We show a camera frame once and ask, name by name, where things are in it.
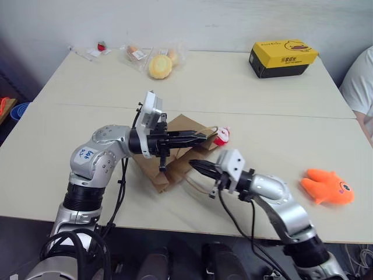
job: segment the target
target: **small red toy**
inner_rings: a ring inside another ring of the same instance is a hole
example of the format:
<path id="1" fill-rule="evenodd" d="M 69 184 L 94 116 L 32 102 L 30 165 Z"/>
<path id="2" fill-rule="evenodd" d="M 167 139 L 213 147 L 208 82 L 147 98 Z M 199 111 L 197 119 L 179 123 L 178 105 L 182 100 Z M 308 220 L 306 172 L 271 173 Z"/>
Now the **small red toy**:
<path id="1" fill-rule="evenodd" d="M 229 127 L 219 127 L 216 132 L 214 144 L 217 146 L 224 146 L 229 141 Z"/>
<path id="2" fill-rule="evenodd" d="M 106 44 L 105 44 L 105 42 L 104 42 L 104 41 L 98 42 L 98 44 L 97 44 L 97 49 L 98 49 L 99 51 L 104 51 L 104 50 L 106 50 Z"/>

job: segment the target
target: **orange starfish plush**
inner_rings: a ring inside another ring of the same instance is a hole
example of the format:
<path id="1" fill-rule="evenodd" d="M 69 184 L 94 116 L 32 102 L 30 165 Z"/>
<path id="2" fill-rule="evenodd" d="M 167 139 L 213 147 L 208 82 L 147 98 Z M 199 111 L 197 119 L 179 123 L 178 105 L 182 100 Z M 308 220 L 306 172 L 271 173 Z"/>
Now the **orange starfish plush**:
<path id="1" fill-rule="evenodd" d="M 321 202 L 347 204 L 354 201 L 354 191 L 334 171 L 308 169 L 307 175 L 311 179 L 303 178 L 301 185 L 317 204 Z"/>

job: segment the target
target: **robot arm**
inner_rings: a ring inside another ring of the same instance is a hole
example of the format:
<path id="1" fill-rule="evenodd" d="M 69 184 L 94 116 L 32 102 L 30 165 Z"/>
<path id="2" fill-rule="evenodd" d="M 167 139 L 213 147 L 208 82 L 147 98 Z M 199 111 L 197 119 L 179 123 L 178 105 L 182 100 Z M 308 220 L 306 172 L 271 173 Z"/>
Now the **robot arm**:
<path id="1" fill-rule="evenodd" d="M 291 195 L 286 183 L 279 178 L 243 171 L 245 160 L 237 150 L 225 150 L 217 163 L 191 160 L 190 164 L 201 174 L 215 179 L 210 193 L 218 190 L 236 191 L 241 201 L 251 199 L 262 207 L 284 243 L 284 253 L 291 256 L 302 279 L 348 280 L 335 257 L 318 237 L 305 209 Z"/>
<path id="2" fill-rule="evenodd" d="M 77 228 L 92 231 L 97 228 L 105 187 L 121 159 L 133 154 L 143 154 L 146 158 L 157 156 L 160 157 L 160 170 L 165 171 L 170 149 L 196 146 L 206 140 L 204 134 L 195 131 L 167 131 L 162 101 L 153 92 L 147 92 L 144 104 L 139 105 L 142 106 L 132 128 L 106 125 L 75 149 L 70 159 L 68 192 L 59 206 L 51 236 Z M 85 234 L 79 234 L 79 237 L 88 250 L 91 238 Z"/>

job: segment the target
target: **handwritten label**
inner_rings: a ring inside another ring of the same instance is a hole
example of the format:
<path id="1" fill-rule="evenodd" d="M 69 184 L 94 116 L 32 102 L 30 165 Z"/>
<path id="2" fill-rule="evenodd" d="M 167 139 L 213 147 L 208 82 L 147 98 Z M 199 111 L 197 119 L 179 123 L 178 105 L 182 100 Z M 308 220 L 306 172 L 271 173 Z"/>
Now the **handwritten label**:
<path id="1" fill-rule="evenodd" d="M 97 150 L 85 146 L 78 150 L 78 152 L 75 155 L 74 162 L 79 165 L 89 162 L 96 152 Z"/>

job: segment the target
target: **brown paper bag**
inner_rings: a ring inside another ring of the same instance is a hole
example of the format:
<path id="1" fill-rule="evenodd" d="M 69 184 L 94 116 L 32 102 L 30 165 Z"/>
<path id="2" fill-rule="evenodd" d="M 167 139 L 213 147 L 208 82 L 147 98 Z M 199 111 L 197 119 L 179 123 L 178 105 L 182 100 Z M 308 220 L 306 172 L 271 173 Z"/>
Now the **brown paper bag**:
<path id="1" fill-rule="evenodd" d="M 217 147 L 213 143 L 215 134 L 212 130 L 184 115 L 179 115 L 168 123 L 169 131 L 195 130 L 211 135 L 204 143 L 194 148 L 172 149 L 166 159 L 166 172 L 159 171 L 159 157 L 146 159 L 143 155 L 134 155 L 133 159 L 140 166 L 142 172 L 148 176 L 158 192 L 166 191 L 169 186 L 180 182 L 185 174 L 191 170 L 189 160 L 204 159 Z"/>

